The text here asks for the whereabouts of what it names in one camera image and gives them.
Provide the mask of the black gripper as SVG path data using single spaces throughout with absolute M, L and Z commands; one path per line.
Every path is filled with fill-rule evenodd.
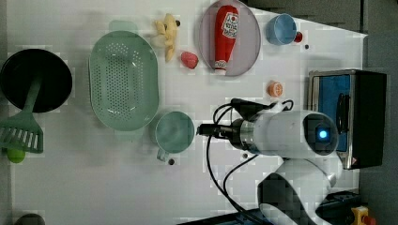
M 228 140 L 236 149 L 246 150 L 247 147 L 240 137 L 240 130 L 243 122 L 243 119 L 237 119 L 230 125 L 202 124 L 198 127 L 196 134 Z

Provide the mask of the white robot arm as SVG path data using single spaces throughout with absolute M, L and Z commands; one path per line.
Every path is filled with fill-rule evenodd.
M 257 186 L 258 207 L 272 225 L 331 225 L 316 213 L 343 171 L 338 131 L 327 115 L 263 110 L 228 126 L 202 124 L 197 133 L 283 159 Z

